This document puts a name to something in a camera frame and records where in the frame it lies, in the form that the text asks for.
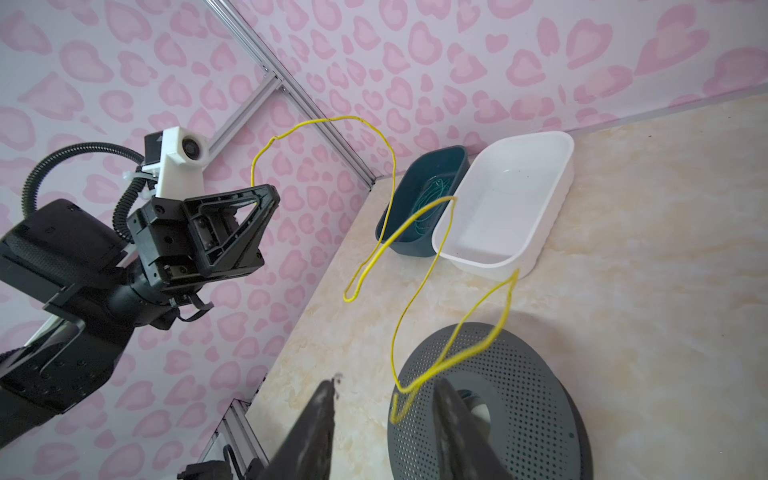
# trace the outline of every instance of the white container rim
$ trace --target white container rim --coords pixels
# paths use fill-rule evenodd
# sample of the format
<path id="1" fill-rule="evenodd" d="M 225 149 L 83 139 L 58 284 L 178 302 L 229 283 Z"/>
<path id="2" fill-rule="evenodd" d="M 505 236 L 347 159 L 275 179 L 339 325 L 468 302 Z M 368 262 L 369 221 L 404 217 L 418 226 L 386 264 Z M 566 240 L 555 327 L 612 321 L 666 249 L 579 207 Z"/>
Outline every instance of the white container rim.
<path id="1" fill-rule="evenodd" d="M 515 141 L 516 139 L 519 139 L 519 138 L 522 138 L 522 137 L 561 137 L 564 140 L 566 140 L 566 142 L 568 143 L 568 154 L 565 155 L 565 162 L 563 163 L 563 168 L 560 170 L 560 173 L 558 174 L 557 180 L 552 183 L 552 186 L 551 186 L 551 188 L 549 190 L 549 193 L 547 194 L 547 200 L 544 203 L 545 206 L 549 205 L 549 202 L 552 200 L 552 195 L 554 194 L 554 191 L 557 189 L 558 185 L 560 184 L 560 179 L 563 177 L 563 174 L 565 173 L 565 169 L 568 166 L 568 162 L 571 159 L 571 155 L 574 152 L 574 139 L 573 139 L 573 137 L 571 135 L 563 132 L 563 131 L 540 131 L 540 132 L 535 132 L 535 133 L 532 133 L 532 134 L 523 134 L 523 135 L 515 135 L 514 137 L 506 137 L 506 138 L 502 138 L 501 140 L 497 140 L 497 141 L 493 142 L 492 144 L 490 144 L 486 148 L 484 148 L 483 151 L 480 152 L 478 154 L 478 156 L 473 160 L 472 165 L 469 166 L 469 169 L 467 170 L 467 173 L 464 175 L 464 179 L 462 180 L 462 183 L 467 179 L 467 177 L 471 176 L 472 169 L 475 168 L 475 165 L 477 165 L 480 162 L 482 162 L 483 154 L 485 154 L 486 152 L 489 152 L 496 145 L 503 144 L 503 143 L 509 142 L 509 141 Z M 458 188 L 456 189 L 456 192 L 454 193 L 454 195 L 459 200 L 461 200 L 461 198 L 462 198 L 461 197 L 461 189 L 462 189 L 462 184 L 459 184 Z M 451 214 L 450 213 L 450 208 L 452 207 L 452 205 L 450 205 L 450 204 L 452 204 L 452 203 L 453 203 L 453 200 L 451 200 L 449 202 L 448 208 L 446 208 L 443 211 L 442 217 L 450 216 L 450 214 Z M 546 208 L 542 208 L 541 211 L 538 213 L 538 217 L 536 218 L 535 226 L 533 228 L 531 228 L 530 232 L 528 232 L 528 237 L 525 239 L 525 244 L 523 244 L 522 248 L 515 255 L 513 255 L 513 256 L 505 259 L 505 260 L 502 260 L 501 262 L 497 262 L 497 263 L 479 263 L 479 262 L 475 262 L 474 260 L 469 260 L 469 259 L 465 259 L 465 258 L 461 258 L 461 257 L 454 257 L 453 255 L 450 255 L 450 254 L 445 253 L 445 252 L 441 252 L 440 256 L 443 257 L 443 258 L 446 258 L 448 260 L 453 260 L 455 262 L 465 263 L 467 265 L 472 265 L 472 266 L 476 266 L 476 267 L 479 267 L 479 268 L 498 268 L 500 266 L 509 265 L 510 263 L 512 263 L 515 260 L 517 260 L 518 257 L 521 256 L 525 252 L 525 249 L 528 248 L 528 245 L 531 244 L 531 239 L 533 238 L 534 233 L 536 233 L 536 230 L 538 229 L 538 226 L 541 223 L 541 218 L 544 216 L 544 213 L 545 213 L 546 210 L 547 210 Z M 435 251 L 437 251 L 437 249 L 438 249 L 437 247 L 439 247 L 439 244 L 440 243 L 437 243 L 437 245 L 435 245 L 434 242 L 433 242 L 433 247 L 435 248 Z"/>

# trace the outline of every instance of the gray perforated disc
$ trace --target gray perforated disc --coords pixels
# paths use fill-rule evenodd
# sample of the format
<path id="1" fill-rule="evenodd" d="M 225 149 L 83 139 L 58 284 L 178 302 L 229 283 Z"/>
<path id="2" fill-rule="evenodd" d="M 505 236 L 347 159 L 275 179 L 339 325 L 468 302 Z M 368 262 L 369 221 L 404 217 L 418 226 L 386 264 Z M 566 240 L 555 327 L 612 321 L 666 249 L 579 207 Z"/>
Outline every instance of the gray perforated disc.
<path id="1" fill-rule="evenodd" d="M 403 385 L 432 366 L 454 327 L 433 333 L 416 347 L 400 372 Z M 449 356 L 484 339 L 491 329 L 484 323 L 466 323 Z M 491 417 L 488 443 L 514 478 L 591 478 L 589 441 L 578 411 L 544 360 L 517 336 L 502 330 L 483 353 L 438 377 L 485 400 Z M 387 428 L 389 464 L 396 480 L 439 478 L 433 386 L 434 379 L 422 387 L 408 415 Z"/>

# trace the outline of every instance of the beige marble surface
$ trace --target beige marble surface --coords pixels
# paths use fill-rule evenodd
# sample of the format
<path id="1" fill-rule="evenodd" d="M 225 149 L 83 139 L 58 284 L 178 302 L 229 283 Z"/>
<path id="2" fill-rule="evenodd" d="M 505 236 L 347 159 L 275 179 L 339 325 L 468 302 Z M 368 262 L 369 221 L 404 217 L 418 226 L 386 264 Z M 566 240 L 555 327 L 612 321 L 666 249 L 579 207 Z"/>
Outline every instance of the beige marble surface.
<path id="1" fill-rule="evenodd" d="M 768 95 L 577 137 L 576 178 L 509 331 L 566 386 L 594 477 L 768 475 Z M 332 478 L 391 478 L 389 341 L 429 259 L 389 251 L 359 300 L 342 288 L 374 244 L 380 181 L 248 419 L 273 454 L 318 382 L 344 377 Z M 440 260 L 406 317 L 399 369 L 493 285 Z M 494 323 L 496 293 L 473 320 Z"/>

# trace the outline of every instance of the camera lens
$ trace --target camera lens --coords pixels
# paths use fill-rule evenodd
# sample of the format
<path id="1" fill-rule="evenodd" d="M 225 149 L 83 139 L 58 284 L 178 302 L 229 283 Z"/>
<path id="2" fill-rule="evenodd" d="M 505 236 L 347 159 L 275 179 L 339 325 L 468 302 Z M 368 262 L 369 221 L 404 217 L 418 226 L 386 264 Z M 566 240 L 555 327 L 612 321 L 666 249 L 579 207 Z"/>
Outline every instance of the camera lens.
<path id="1" fill-rule="evenodd" d="M 186 154 L 191 160 L 197 160 L 200 158 L 200 145 L 198 145 L 197 142 L 191 138 L 184 138 L 181 141 L 181 147 L 184 149 L 184 154 Z"/>

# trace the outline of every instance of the pink leopard print wall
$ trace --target pink leopard print wall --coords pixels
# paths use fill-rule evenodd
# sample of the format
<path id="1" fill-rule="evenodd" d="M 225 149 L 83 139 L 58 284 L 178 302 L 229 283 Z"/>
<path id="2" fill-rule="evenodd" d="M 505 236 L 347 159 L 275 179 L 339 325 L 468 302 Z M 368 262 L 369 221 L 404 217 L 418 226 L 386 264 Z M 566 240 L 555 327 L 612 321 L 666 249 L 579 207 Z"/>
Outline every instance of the pink leopard print wall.
<path id="1" fill-rule="evenodd" d="M 328 115 L 420 154 L 573 130 L 768 78 L 764 0 L 233 0 Z M 388 152 L 345 131 L 377 174 Z"/>
<path id="2" fill-rule="evenodd" d="M 81 140 L 143 151 L 146 133 L 177 124 L 211 135 L 261 75 L 201 0 L 6 0 L 0 62 L 0 234 L 22 218 L 22 182 L 47 153 Z M 250 159 L 300 120 L 272 96 L 205 171 L 207 191 L 250 185 Z M 39 203 L 68 198 L 110 223 L 124 170 L 122 158 L 76 157 Z M 206 288 L 217 308 L 195 323 L 138 330 L 103 388 L 0 451 L 0 479 L 175 478 L 230 400 L 253 395 L 367 195 L 312 127 L 274 144 L 257 183 L 282 197 L 266 266 Z M 47 318 L 4 284 L 0 308 L 3 352 Z"/>

